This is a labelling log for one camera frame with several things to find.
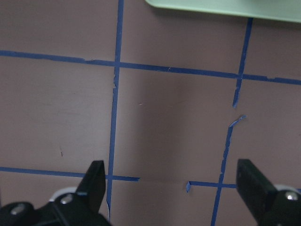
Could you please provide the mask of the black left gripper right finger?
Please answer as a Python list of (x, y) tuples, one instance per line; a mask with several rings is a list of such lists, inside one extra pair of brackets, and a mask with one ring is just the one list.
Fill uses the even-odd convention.
[(237, 162), (236, 189), (254, 218), (262, 218), (278, 194), (275, 186), (249, 159)]

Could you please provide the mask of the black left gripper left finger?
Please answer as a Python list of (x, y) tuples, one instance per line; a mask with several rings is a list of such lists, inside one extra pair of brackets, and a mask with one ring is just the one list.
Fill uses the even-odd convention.
[(103, 160), (93, 161), (76, 189), (76, 195), (93, 213), (98, 213), (105, 195), (105, 169)]

